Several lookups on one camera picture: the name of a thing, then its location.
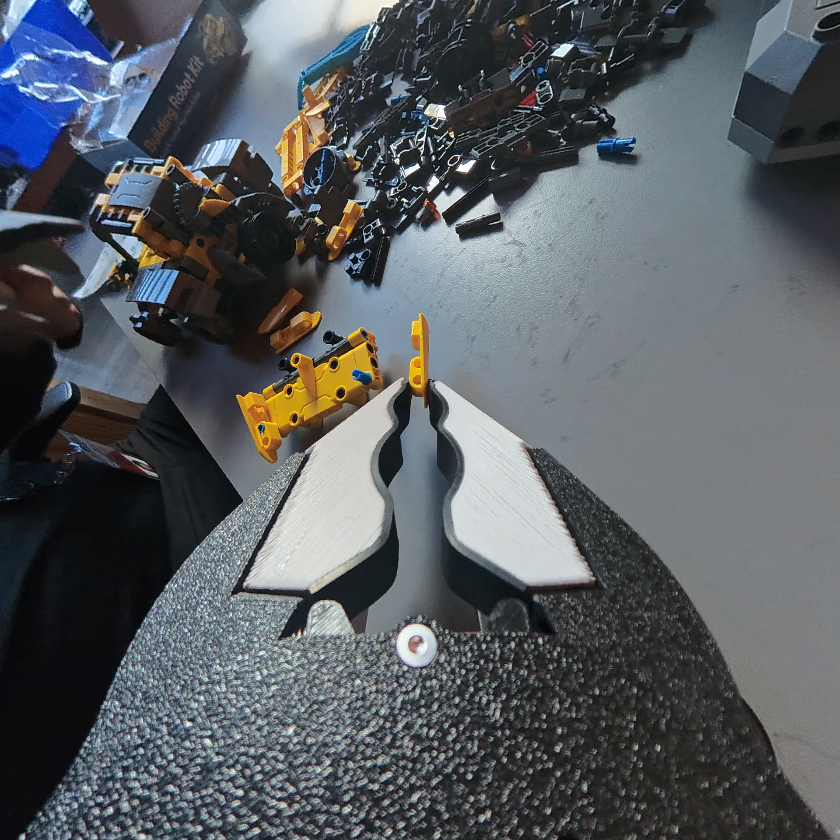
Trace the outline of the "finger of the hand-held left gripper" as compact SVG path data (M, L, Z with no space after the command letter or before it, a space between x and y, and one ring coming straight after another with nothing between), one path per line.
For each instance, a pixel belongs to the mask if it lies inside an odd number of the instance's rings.
M52 279L80 279L81 272L73 258L53 239L24 243L1 254L2 266L29 266Z
M74 218L1 211L1 239L44 239L75 234L84 223Z

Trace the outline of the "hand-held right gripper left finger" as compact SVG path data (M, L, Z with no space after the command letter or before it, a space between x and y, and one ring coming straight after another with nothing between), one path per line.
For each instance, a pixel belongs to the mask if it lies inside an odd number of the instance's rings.
M307 452L242 588L273 594L384 594L397 571L389 486L403 465L411 388L395 381Z

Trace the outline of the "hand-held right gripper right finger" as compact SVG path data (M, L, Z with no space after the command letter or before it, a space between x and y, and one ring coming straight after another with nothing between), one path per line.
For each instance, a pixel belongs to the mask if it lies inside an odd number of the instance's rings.
M519 436L446 384L429 386L438 465L450 481L444 530L459 594L593 587L595 576Z

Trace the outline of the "person's left forearm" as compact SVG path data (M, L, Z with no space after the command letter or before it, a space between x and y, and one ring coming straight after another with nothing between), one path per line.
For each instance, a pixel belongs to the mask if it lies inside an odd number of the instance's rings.
M2 330L1 451L8 459L42 459L81 400L79 387L49 383L56 372L52 341L38 333Z

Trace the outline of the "person's left hand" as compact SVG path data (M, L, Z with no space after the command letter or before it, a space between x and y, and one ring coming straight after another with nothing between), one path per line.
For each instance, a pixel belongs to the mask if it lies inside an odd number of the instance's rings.
M1 279L14 293L17 309L34 317L35 326L58 349L72 350L81 343L81 312L48 274L32 266L2 265Z

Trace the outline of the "small yellow toy assembly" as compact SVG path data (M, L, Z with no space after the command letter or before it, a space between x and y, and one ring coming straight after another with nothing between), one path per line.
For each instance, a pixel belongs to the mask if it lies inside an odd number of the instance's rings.
M317 359L296 352L286 360L286 377L263 392L237 401L256 449L275 463L283 438L300 427L318 427L345 404L363 405L382 387L375 336L357 329Z

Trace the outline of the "clear plastic parts bags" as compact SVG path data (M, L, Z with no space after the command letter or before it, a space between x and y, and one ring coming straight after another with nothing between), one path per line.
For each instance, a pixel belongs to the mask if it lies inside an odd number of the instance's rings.
M174 38L114 60L88 24L86 2L10 2L2 23L2 145L34 168L57 134L79 152L129 138L163 71Z

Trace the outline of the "yellow toy vehicle model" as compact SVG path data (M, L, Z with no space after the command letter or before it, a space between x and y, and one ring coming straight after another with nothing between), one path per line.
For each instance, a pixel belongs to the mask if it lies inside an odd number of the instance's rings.
M296 253L300 214L272 176L238 139L205 144L189 165L169 156L113 166L89 222L122 256L116 276L138 308L135 333L166 347L181 341L182 327L214 343L235 341L236 290Z

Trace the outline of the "blue cardboard toy box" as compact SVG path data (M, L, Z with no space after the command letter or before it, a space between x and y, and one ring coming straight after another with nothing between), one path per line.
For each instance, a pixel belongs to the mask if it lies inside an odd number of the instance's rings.
M13 148L2 145L2 208L37 213L71 165L84 161L100 172L132 156L183 157L212 108L246 43L235 2L86 2L95 23L88 24L114 60L138 48L176 39L148 104L129 138L98 150L79 152L70 130L60 131L34 168Z

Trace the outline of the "person's torso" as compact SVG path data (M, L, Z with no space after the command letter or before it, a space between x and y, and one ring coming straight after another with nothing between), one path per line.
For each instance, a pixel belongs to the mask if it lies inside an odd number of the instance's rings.
M162 387L118 448L159 478L82 460L2 501L2 838L54 790L151 605L241 501Z

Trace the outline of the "blue brick separator tool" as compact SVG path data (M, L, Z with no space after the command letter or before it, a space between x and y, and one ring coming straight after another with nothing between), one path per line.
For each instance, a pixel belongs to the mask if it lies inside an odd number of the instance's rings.
M371 25L363 25L347 35L328 54L310 64L301 71L297 84L298 109L305 106L303 89L313 81L317 81L331 71L352 63L360 54L364 40Z

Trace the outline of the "pile of toy building pieces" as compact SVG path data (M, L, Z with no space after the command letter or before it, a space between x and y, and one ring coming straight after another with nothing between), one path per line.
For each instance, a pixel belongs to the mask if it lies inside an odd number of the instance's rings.
M602 100L680 52L705 2L444 2L383 7L357 58L304 87L276 147L302 221L296 255L378 282L391 237L460 223L528 171L621 137Z

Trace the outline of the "grey plastic case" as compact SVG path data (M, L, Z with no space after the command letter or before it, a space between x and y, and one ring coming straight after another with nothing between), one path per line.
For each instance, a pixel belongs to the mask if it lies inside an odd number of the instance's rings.
M781 1L760 18L728 139L765 164L839 154L838 1Z

